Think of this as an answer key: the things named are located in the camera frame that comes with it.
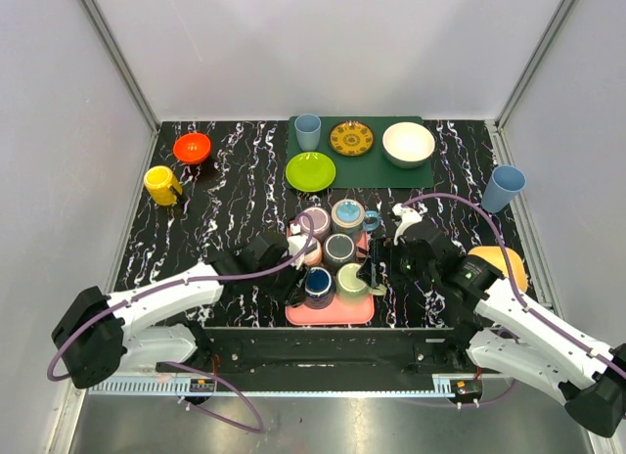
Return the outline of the navy blue mug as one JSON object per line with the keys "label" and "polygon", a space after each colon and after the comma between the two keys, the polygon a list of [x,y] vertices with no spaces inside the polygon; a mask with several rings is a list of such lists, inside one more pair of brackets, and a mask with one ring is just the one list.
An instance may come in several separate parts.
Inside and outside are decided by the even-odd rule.
{"label": "navy blue mug", "polygon": [[335,281],[324,267],[311,268],[304,282],[304,304],[314,310],[328,307],[335,295]]}

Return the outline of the light green mug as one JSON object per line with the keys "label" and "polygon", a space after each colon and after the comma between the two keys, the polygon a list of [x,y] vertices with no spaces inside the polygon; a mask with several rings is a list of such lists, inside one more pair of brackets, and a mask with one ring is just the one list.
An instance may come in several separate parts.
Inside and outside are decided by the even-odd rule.
{"label": "light green mug", "polygon": [[343,265],[335,275],[336,297],[339,301],[357,305],[364,302],[369,296],[384,296],[387,287],[379,285],[372,288],[357,276],[361,266],[357,263]]}

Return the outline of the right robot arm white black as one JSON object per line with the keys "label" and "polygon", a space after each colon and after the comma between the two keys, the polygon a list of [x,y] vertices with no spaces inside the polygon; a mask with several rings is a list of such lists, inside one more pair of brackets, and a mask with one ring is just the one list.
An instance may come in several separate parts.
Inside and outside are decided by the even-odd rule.
{"label": "right robot arm white black", "polygon": [[456,310],[442,358],[456,372],[475,365],[532,386],[587,431],[612,437],[625,418],[625,347],[594,339],[526,297],[485,258],[462,254],[439,234],[373,238],[358,275],[428,278]]}

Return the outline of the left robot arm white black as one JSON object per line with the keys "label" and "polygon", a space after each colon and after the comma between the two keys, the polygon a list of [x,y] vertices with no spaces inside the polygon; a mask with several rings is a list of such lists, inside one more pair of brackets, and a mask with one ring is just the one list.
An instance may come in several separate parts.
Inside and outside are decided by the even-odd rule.
{"label": "left robot arm white black", "polygon": [[57,352],[48,379],[90,388],[120,372],[211,368],[208,336],[187,312],[252,290],[290,299],[312,243],[307,234],[269,231],[147,286],[108,295],[97,286],[81,291],[52,332]]}

